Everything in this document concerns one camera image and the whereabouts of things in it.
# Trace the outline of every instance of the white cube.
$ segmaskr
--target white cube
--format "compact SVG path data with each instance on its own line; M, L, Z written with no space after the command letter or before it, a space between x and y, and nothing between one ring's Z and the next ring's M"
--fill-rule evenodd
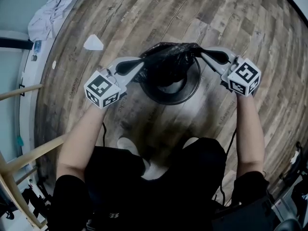
M229 89L248 96L257 88L261 80L261 71L248 58L244 60L229 76Z
M121 88L95 71L84 85L86 97L100 109L119 100Z

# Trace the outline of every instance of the person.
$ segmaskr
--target person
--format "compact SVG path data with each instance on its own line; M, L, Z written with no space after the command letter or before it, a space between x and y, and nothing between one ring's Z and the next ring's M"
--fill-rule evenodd
M119 139L117 149L95 146L104 114L92 104L62 146L49 229L195 225L211 230L212 197L227 159L219 142L189 139L161 177L145 180L147 162L129 139ZM264 135L252 95L237 96L236 135L238 166L231 204L245 205L265 196L268 186L262 174Z

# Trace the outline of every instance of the logo on shirt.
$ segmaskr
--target logo on shirt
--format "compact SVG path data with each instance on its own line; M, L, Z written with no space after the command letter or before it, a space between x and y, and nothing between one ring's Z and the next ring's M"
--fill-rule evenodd
M118 218L119 213L109 213L109 218Z

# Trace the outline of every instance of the black sleeve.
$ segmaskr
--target black sleeve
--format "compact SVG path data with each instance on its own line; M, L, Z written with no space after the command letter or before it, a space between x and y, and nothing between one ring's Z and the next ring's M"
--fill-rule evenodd
M86 184L75 176L61 176L56 181L47 216L49 230L81 231L90 215L91 202Z
M260 172L248 172L234 182L234 190L232 193L232 205L239 202L242 204L250 204L267 194L269 182L266 181Z

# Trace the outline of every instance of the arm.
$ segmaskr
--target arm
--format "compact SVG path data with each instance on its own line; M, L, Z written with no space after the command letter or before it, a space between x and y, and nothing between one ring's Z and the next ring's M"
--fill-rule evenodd
M106 109L91 104L65 140L57 165L57 179L72 175L84 181L84 170L97 141Z
M247 172L263 172L264 134L252 95L237 95L237 178Z

